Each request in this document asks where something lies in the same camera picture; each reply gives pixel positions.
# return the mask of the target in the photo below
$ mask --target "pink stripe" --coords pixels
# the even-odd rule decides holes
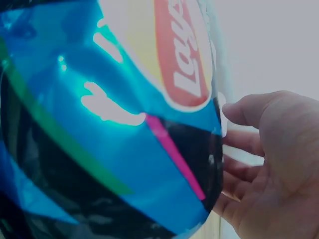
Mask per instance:
[[[151,128],[153,134],[157,137],[163,148],[167,151],[177,168],[180,170],[182,175],[186,178],[191,188],[200,200],[205,199],[205,194],[196,180],[194,174],[190,170],[188,164],[181,156],[180,152],[176,148],[173,140],[170,138],[166,129],[162,126],[160,120],[154,116],[147,115],[146,122]]]

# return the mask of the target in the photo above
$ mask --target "shiny blue foil bag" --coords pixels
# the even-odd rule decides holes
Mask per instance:
[[[222,187],[205,0],[0,7],[5,238],[189,238]]]

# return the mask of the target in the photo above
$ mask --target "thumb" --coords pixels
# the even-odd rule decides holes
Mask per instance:
[[[265,110],[283,97],[295,95],[288,91],[278,91],[261,95],[248,95],[235,104],[223,107],[225,116],[235,124],[259,128]]]

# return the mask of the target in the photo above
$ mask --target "finger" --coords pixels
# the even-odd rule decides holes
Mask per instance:
[[[224,155],[224,171],[232,174],[233,176],[247,181],[253,182],[257,177],[261,166],[251,166],[242,162],[239,162],[228,155]]]
[[[227,132],[223,143],[241,149],[250,154],[264,157],[265,153],[260,142],[259,133],[231,130]]]
[[[232,219],[239,207],[239,202],[220,194],[213,211],[225,219],[228,223],[232,224]]]
[[[224,105],[223,112],[235,124],[259,128],[260,118],[265,110],[278,99],[291,94],[293,93],[279,91],[269,94],[245,96],[235,104]]]
[[[249,187],[250,183],[243,181],[230,173],[224,172],[223,192],[234,199],[241,201]]]

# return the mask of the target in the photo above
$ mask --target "chip bag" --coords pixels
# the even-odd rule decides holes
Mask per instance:
[[[206,0],[2,0],[6,239],[189,238],[222,188]]]

